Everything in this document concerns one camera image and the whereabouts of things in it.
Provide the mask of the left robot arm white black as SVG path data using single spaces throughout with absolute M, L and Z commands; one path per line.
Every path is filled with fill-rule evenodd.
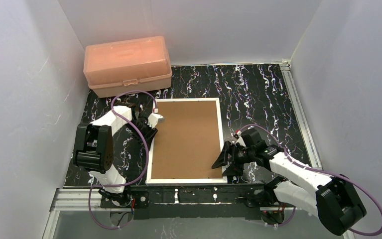
M 101 118 L 77 126 L 72 162 L 94 176 L 105 191 L 121 194 L 127 181 L 113 164 L 113 136 L 126 126 L 134 131 L 138 138 L 142 135 L 144 142 L 150 147 L 158 132 L 156 126 L 163 119 L 158 109 L 154 109 L 146 117 L 135 104 L 114 106 Z

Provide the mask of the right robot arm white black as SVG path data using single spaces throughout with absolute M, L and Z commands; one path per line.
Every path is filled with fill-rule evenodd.
M 277 145 L 267 145 L 260 133 L 247 129 L 225 141 L 212 168 L 225 167 L 222 175 L 241 176 L 243 165 L 254 162 L 278 176 L 264 187 L 267 199 L 301 208 L 319 219 L 332 234 L 340 236 L 366 214 L 353 184 L 336 176 L 314 172 L 290 158 Z

